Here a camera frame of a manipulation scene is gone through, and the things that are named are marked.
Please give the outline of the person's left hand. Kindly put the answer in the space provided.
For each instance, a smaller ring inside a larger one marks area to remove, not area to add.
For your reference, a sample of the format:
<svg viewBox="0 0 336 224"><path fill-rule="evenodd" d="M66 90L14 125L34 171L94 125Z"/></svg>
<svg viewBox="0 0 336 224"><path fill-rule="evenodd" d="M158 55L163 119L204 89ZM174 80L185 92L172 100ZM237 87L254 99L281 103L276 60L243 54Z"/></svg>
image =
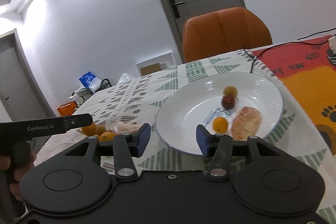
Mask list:
<svg viewBox="0 0 336 224"><path fill-rule="evenodd" d="M36 154L33 150L30 150L29 161L26 165L19 169L13 171L14 182L7 186L7 189L11 196L15 197L20 203L23 203L23 198L21 196L20 182L22 177L34 167L34 161L36 160ZM11 165L11 160L9 156L1 155L1 171L9 169Z"/></svg>

